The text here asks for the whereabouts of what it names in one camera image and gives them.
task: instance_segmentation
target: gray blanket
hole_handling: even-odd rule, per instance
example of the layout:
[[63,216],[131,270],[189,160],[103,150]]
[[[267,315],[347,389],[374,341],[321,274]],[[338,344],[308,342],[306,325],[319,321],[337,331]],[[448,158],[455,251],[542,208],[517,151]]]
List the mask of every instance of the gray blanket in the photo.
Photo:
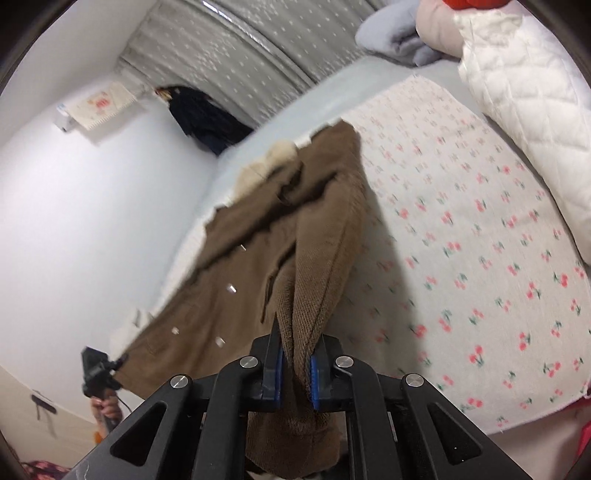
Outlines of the gray blanket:
[[419,0],[394,0],[372,14],[357,30],[357,45],[406,65],[420,67],[439,60],[441,53],[418,37],[418,3]]

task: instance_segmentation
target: human hand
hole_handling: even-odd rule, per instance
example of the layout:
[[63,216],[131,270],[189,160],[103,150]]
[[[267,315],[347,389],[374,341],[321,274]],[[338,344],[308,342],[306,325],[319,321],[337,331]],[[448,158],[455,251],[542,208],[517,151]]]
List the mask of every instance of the human hand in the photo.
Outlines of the human hand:
[[99,434],[105,438],[108,435],[108,431],[103,421],[103,417],[119,422],[123,419],[123,412],[119,407],[119,398],[115,392],[111,389],[105,390],[105,399],[101,400],[97,397],[90,399],[90,410],[92,416],[96,420],[96,425],[99,428]]

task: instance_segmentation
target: curtain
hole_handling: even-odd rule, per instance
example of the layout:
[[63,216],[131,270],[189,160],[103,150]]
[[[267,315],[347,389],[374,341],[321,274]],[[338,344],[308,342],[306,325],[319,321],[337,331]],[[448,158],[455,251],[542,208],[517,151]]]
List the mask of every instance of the curtain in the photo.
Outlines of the curtain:
[[119,66],[196,87],[251,126],[362,55],[361,22],[387,0],[160,0]]

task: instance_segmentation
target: pink pillow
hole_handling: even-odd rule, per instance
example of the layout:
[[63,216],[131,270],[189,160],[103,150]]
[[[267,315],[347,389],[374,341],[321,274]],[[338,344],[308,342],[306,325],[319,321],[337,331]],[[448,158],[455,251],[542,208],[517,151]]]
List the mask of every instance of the pink pillow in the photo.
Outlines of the pink pillow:
[[[517,0],[511,0],[499,10],[506,14],[531,15]],[[443,0],[421,0],[417,10],[418,36],[434,50],[461,58],[464,39],[453,22],[453,16],[474,12],[478,10],[453,10]]]

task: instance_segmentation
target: brown coat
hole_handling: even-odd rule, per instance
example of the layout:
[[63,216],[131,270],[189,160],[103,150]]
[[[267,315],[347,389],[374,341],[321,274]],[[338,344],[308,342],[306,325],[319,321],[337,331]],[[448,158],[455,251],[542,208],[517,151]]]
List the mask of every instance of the brown coat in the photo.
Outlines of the brown coat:
[[339,453],[333,420],[308,400],[309,359],[361,244],[359,156],[355,130],[339,122],[247,197],[219,210],[195,271],[128,348],[117,374],[145,398],[176,373],[217,373],[269,333],[276,316],[288,362],[283,405],[251,414],[246,452],[283,478],[328,468]]

